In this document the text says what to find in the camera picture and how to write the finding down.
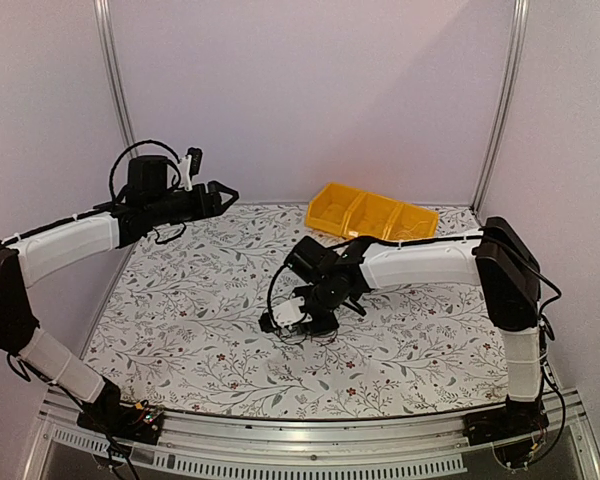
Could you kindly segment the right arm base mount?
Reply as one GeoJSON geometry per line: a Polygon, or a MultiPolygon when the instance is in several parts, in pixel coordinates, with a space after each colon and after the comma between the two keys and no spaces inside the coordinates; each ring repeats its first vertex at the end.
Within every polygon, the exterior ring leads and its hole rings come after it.
{"type": "Polygon", "coordinates": [[[463,435],[471,446],[493,444],[496,460],[506,468],[527,467],[546,440],[548,417],[543,402],[513,401],[463,417],[463,435]]]}

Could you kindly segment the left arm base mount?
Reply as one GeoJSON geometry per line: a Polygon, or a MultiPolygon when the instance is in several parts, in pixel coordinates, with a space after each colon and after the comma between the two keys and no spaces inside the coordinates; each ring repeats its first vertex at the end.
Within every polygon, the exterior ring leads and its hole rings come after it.
{"type": "Polygon", "coordinates": [[[82,403],[77,425],[114,438],[157,445],[164,413],[163,406],[150,405],[147,400],[123,402],[120,389],[106,383],[93,403],[82,403]]]}

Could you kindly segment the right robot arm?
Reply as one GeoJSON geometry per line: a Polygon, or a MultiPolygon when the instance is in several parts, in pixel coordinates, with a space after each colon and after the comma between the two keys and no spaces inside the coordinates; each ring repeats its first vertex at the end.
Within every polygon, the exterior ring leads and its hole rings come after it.
{"type": "Polygon", "coordinates": [[[477,230],[413,241],[360,236],[326,247],[302,238],[284,265],[304,281],[292,297],[268,306],[273,324],[290,329],[307,324],[331,332],[335,310],[360,311],[359,298],[371,291],[407,284],[457,283],[481,288],[488,317],[503,337],[511,403],[497,415],[497,427],[517,436],[536,417],[533,402],[543,389],[541,373],[541,288],[555,285],[502,217],[477,230]]]}

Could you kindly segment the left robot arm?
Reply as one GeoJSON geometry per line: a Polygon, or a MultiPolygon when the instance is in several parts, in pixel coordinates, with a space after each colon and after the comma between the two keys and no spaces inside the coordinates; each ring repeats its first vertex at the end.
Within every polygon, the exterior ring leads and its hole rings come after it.
{"type": "Polygon", "coordinates": [[[39,280],[88,257],[122,249],[163,225],[223,215],[239,198],[218,182],[194,183],[201,150],[176,161],[141,155],[128,163],[126,185],[93,210],[0,240],[0,350],[90,405],[91,419],[108,434],[128,426],[128,412],[111,397],[116,387],[41,328],[28,290],[39,280]]]}

